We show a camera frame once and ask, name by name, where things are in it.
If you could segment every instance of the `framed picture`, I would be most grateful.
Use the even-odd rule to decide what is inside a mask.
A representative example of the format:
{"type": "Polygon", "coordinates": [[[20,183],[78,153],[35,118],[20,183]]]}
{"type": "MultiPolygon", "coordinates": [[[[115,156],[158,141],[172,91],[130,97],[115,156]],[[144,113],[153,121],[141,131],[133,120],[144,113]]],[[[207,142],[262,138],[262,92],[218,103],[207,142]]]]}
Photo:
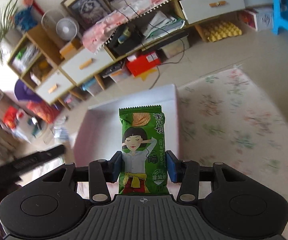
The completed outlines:
{"type": "Polygon", "coordinates": [[[61,4],[85,30],[112,12],[105,0],[64,0],[61,4]]]}

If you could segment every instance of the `yellow sash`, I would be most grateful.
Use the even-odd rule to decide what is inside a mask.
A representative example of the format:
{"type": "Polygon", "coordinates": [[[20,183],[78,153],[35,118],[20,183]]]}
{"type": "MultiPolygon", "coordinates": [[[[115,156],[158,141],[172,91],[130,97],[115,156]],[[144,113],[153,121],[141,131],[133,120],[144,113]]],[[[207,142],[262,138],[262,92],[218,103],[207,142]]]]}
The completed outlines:
{"type": "Polygon", "coordinates": [[[127,184],[129,177],[133,177],[132,184],[131,184],[131,187],[133,187],[133,188],[139,188],[140,187],[140,179],[143,179],[144,180],[145,193],[150,193],[150,191],[148,190],[148,188],[145,185],[145,181],[146,181],[146,177],[147,177],[146,173],[126,172],[125,177],[123,179],[123,185],[127,184]]]}

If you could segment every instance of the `gray ribbed plate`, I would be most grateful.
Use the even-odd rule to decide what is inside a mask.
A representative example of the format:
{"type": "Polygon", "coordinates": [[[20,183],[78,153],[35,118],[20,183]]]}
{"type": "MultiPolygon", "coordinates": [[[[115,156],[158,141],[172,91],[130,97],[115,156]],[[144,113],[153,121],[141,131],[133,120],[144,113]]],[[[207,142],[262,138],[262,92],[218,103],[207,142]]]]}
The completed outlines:
{"type": "MultiPolygon", "coordinates": [[[[52,240],[232,240],[211,228],[193,206],[171,196],[122,196],[94,206],[72,231],[52,240]]],[[[282,240],[274,236],[271,240],[282,240]]],[[[17,240],[8,236],[6,240],[17,240]]]]}

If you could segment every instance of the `black bob hair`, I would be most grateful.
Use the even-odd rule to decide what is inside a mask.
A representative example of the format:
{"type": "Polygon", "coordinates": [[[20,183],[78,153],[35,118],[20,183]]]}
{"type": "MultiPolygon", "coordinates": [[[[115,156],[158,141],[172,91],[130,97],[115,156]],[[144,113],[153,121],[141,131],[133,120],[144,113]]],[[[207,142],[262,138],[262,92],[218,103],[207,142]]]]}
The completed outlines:
{"type": "MultiPolygon", "coordinates": [[[[125,133],[123,134],[122,143],[125,142],[125,140],[126,140],[127,137],[130,137],[130,136],[133,136],[133,135],[139,135],[139,136],[141,136],[142,139],[143,139],[143,141],[147,140],[147,134],[146,134],[146,132],[145,132],[145,130],[144,130],[143,128],[140,128],[140,127],[129,127],[129,128],[125,131],[125,133]]],[[[146,144],[147,144],[147,143],[141,143],[140,147],[141,147],[141,148],[142,148],[142,147],[144,148],[144,147],[146,147],[146,144]]]]}

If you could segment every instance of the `chip bag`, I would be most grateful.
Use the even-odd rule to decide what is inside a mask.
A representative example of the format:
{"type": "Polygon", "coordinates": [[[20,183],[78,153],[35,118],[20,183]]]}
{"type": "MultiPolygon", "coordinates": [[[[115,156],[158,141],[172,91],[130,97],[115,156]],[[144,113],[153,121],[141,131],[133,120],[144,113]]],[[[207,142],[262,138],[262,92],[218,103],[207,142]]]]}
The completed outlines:
{"type": "Polygon", "coordinates": [[[161,106],[119,110],[122,122],[120,194],[168,194],[161,106]]]}

